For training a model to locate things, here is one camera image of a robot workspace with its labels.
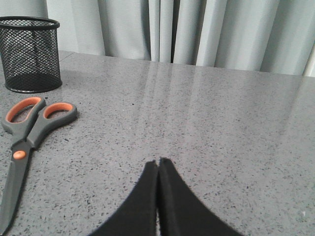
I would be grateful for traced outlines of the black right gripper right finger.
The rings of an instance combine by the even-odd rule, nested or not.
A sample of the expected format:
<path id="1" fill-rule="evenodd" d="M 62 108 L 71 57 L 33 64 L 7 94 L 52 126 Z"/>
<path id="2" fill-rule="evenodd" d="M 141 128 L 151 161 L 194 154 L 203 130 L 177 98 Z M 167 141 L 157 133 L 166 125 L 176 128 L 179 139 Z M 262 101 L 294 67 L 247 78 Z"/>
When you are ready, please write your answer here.
<path id="1" fill-rule="evenodd" d="M 237 236 L 194 195 L 170 159 L 162 158 L 158 175 L 158 211 L 163 236 Z"/>

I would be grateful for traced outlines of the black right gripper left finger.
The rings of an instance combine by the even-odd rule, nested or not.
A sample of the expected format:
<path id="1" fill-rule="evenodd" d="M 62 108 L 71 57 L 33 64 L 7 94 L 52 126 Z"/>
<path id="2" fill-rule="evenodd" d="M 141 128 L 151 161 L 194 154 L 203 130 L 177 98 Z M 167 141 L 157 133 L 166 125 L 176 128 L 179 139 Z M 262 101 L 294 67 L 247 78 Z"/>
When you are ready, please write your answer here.
<path id="1" fill-rule="evenodd" d="M 150 161 L 126 200 L 91 235 L 155 236 L 157 189 L 158 167 L 155 161 Z"/>

